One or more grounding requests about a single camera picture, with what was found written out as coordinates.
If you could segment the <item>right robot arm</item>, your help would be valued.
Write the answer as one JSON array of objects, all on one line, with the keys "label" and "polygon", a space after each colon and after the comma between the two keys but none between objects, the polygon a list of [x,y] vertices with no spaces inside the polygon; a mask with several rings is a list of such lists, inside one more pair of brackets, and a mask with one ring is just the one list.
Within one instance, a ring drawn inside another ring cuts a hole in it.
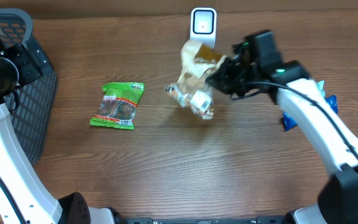
[{"label": "right robot arm", "polygon": [[245,99],[266,93],[303,131],[329,176],[313,205],[288,212],[284,223],[358,223],[358,138],[327,104],[297,60],[284,62],[271,30],[247,35],[233,46],[206,83]]}]

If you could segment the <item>light blue snack packet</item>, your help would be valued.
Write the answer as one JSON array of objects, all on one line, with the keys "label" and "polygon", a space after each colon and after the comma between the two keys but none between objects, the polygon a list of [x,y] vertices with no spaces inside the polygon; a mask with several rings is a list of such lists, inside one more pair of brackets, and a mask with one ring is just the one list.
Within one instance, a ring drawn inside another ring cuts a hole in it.
[{"label": "light blue snack packet", "polygon": [[320,93],[320,95],[325,98],[326,97],[326,92],[324,90],[324,80],[321,80],[319,82],[316,83],[316,87]]}]

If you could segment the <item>beige nut snack bag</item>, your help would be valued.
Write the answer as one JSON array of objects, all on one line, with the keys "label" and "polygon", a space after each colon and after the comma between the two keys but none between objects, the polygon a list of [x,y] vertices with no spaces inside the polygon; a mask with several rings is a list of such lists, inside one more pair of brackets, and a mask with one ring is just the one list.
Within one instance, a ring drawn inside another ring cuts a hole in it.
[{"label": "beige nut snack bag", "polygon": [[217,72],[226,58],[199,40],[188,40],[181,49],[181,75],[176,83],[165,86],[165,92],[201,119],[212,119],[213,87],[206,79]]}]

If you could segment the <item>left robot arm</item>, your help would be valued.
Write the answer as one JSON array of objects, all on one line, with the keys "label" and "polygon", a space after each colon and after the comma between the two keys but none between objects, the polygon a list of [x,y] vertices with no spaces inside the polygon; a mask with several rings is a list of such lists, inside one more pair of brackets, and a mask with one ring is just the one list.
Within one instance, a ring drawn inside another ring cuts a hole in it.
[{"label": "left robot arm", "polygon": [[41,183],[14,132],[4,97],[52,71],[47,56],[26,43],[3,50],[0,39],[0,214],[5,223],[116,224],[110,208],[89,207],[72,193],[55,199]]}]

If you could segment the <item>green snack bag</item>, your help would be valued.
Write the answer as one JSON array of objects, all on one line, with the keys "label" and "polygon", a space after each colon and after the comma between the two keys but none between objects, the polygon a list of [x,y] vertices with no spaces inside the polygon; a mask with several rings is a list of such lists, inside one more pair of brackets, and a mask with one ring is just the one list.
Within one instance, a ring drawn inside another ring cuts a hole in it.
[{"label": "green snack bag", "polygon": [[89,124],[117,129],[134,129],[133,120],[139,101],[144,93],[144,84],[138,82],[111,82],[102,86],[104,96],[99,110]]}]

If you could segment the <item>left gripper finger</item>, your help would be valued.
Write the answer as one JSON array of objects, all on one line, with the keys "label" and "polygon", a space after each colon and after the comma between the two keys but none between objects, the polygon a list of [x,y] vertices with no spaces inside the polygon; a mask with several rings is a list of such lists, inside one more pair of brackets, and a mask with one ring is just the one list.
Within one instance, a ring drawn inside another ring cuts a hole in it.
[{"label": "left gripper finger", "polygon": [[30,37],[25,41],[28,53],[33,57],[44,58],[43,50],[35,37]]},{"label": "left gripper finger", "polygon": [[53,73],[53,67],[43,51],[36,51],[34,53],[35,64],[41,75],[50,75]]}]

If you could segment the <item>blue Oreo cookie pack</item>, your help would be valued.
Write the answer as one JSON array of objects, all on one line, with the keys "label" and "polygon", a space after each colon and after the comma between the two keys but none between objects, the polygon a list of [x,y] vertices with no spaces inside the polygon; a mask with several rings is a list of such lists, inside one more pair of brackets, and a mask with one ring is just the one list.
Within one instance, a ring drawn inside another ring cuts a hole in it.
[{"label": "blue Oreo cookie pack", "polygon": [[[327,104],[331,107],[331,109],[338,114],[338,106],[337,106],[337,97],[336,95],[331,95],[330,97],[327,97],[326,99]],[[297,126],[296,121],[286,112],[283,112],[283,126],[284,131],[289,131],[295,126]]]}]

